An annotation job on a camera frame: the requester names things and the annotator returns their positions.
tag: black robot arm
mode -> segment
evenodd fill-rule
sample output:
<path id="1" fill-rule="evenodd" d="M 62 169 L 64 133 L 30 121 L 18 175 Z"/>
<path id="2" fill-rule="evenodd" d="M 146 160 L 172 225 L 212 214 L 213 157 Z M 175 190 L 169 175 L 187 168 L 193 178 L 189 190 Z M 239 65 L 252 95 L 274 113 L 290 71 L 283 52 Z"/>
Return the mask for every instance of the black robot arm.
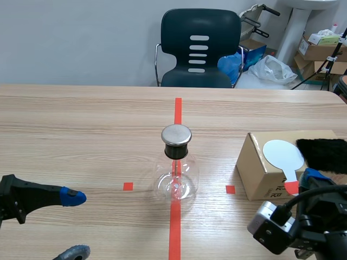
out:
<path id="1" fill-rule="evenodd" d="M 347 185 L 336 185 L 313 169 L 300 180 L 299 195 L 287 204 L 264 202 L 248 225 L 274 254 L 295 248 L 297 259 L 343 260 L 347 255 Z M 297 204 L 296 218 L 290 210 Z"/>
<path id="2" fill-rule="evenodd" d="M 80 191 L 31 183 L 20 180 L 13 174 L 5 175 L 0 182 L 0 226 L 2 221 L 12 218 L 24 224 L 27 214 L 42 207 L 78 206 L 86 199 Z"/>

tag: black fuzzy object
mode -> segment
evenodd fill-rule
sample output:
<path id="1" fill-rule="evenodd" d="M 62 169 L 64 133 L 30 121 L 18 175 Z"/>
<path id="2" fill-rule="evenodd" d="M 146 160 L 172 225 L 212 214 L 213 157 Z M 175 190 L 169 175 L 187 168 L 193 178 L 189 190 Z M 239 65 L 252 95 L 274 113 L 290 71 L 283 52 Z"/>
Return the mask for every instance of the black fuzzy object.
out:
<path id="1" fill-rule="evenodd" d="M 309 168 L 347 174 L 347 142 L 343 139 L 299 139 L 297 147 Z"/>

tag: black rubber seal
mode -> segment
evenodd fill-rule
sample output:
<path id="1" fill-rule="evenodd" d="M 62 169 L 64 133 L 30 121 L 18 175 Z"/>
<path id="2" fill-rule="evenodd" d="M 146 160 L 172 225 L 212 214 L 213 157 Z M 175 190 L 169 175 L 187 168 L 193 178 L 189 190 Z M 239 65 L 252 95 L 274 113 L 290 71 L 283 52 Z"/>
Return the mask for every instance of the black rubber seal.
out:
<path id="1" fill-rule="evenodd" d="M 181 160 L 188 154 L 188 145 L 170 146 L 165 145 L 165 154 L 172 160 Z"/>

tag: sink pedestal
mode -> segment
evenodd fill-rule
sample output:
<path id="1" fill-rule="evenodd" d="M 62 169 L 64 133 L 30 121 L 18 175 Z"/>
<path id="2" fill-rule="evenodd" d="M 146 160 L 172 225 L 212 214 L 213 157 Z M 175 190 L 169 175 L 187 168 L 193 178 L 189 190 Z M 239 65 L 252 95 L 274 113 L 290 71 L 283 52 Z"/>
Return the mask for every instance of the sink pedestal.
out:
<path id="1" fill-rule="evenodd" d="M 286 32 L 276 55 L 278 60 L 291 65 L 310 13 L 311 10 L 293 9 L 292 17 L 287 25 Z"/>

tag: chair backrest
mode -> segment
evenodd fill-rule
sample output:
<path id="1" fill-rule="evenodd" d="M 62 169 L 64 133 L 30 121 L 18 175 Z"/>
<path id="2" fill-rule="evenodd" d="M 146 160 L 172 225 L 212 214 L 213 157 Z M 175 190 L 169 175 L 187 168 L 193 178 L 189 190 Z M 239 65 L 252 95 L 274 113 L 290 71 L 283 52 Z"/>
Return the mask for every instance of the chair backrest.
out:
<path id="1" fill-rule="evenodd" d="M 221 57 L 236 53 L 241 21 L 228 10 L 173 9 L 162 19 L 161 34 L 162 50 L 176 57 L 176 67 L 217 68 Z"/>

